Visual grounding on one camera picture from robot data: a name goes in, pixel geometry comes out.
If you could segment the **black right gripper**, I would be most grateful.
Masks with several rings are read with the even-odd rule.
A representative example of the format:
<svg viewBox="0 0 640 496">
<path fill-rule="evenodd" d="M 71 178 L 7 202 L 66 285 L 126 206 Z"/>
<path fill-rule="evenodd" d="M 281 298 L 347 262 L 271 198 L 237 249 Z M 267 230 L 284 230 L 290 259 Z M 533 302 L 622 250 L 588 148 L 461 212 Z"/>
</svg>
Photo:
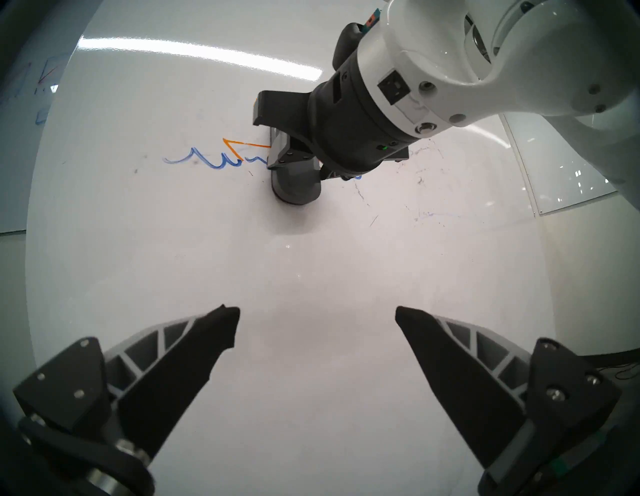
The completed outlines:
<svg viewBox="0 0 640 496">
<path fill-rule="evenodd" d="M 416 142 L 376 105 L 356 50 L 310 93 L 261 91 L 253 107 L 253 124 L 269 127 L 267 169 L 311 165 L 320 170 L 321 181 L 360 180 Z"/>
</svg>

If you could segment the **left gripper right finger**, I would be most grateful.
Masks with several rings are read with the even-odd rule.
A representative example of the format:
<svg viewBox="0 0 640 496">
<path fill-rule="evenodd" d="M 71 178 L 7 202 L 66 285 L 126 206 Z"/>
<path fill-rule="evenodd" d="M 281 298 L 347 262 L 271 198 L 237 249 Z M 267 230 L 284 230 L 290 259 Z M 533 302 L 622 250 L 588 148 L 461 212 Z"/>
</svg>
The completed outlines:
<svg viewBox="0 0 640 496">
<path fill-rule="evenodd" d="M 528 352 L 481 326 L 398 306 L 395 322 L 483 468 L 479 495 L 569 495 L 622 392 L 553 338 Z"/>
</svg>

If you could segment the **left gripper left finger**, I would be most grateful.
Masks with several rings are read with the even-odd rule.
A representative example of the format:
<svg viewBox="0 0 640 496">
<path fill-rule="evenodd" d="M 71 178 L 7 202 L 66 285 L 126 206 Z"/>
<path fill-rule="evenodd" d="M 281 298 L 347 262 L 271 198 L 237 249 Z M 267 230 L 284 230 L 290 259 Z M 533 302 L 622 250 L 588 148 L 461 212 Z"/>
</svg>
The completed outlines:
<svg viewBox="0 0 640 496">
<path fill-rule="evenodd" d="M 149 466 L 234 347 L 240 309 L 158 324 L 104 351 L 83 337 L 14 389 L 13 495 L 154 495 Z"/>
</svg>

